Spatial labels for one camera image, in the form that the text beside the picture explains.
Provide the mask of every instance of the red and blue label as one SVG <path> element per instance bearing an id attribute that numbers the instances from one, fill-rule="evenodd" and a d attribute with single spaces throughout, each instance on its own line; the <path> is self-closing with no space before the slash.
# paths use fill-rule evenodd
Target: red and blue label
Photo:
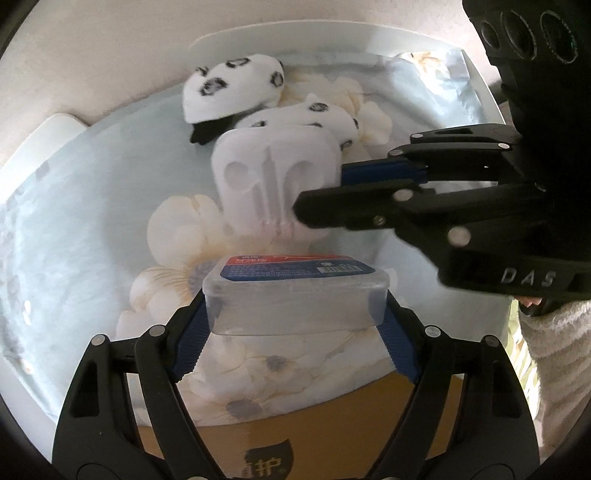
<path id="1" fill-rule="evenodd" d="M 242 255 L 231 257 L 220 275 L 231 281 L 294 280 L 368 275 L 375 269 L 342 255 Z"/>

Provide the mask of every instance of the barcode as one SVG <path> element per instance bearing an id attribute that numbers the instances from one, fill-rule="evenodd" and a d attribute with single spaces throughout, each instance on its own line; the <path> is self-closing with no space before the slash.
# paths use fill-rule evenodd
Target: barcode
<path id="1" fill-rule="evenodd" d="M 350 267 L 317 267 L 320 273 L 348 273 L 362 272 L 363 269 L 351 265 Z"/>

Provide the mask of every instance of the clear plastic box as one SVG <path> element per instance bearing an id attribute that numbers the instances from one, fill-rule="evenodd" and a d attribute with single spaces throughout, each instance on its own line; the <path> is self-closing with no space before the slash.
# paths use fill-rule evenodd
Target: clear plastic box
<path id="1" fill-rule="evenodd" d="M 244 255 L 222 259 L 203 281 L 217 335 L 357 330 L 384 320 L 389 276 L 351 257 Z"/>

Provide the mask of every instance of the cardboard box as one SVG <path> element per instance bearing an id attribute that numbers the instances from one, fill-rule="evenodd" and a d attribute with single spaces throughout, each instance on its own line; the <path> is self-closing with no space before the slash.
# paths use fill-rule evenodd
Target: cardboard box
<path id="1" fill-rule="evenodd" d="M 234 425 L 201 427 L 228 477 L 265 480 L 363 478 L 386 444 L 413 391 L 392 373 L 354 392 L 290 414 Z M 462 393 L 452 377 L 430 457 L 445 452 Z M 161 456 L 154 433 L 141 427 L 147 452 Z"/>

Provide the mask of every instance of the camera lens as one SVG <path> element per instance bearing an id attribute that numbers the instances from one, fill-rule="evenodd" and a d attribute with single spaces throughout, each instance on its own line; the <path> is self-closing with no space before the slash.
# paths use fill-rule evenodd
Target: camera lens
<path id="1" fill-rule="evenodd" d="M 503 28 L 517 54 L 527 60 L 533 60 L 536 54 L 534 34 L 522 16 L 511 11 L 503 13 Z"/>
<path id="2" fill-rule="evenodd" d="M 488 43 L 492 48 L 494 48 L 495 50 L 501 48 L 499 35 L 496 34 L 494 27 L 490 23 L 482 22 L 480 26 L 480 32 L 482 33 L 482 38 L 484 38 L 484 41 Z"/>
<path id="3" fill-rule="evenodd" d="M 579 53 L 568 25 L 554 12 L 543 13 L 540 24 L 552 53 L 563 63 L 573 63 Z"/>

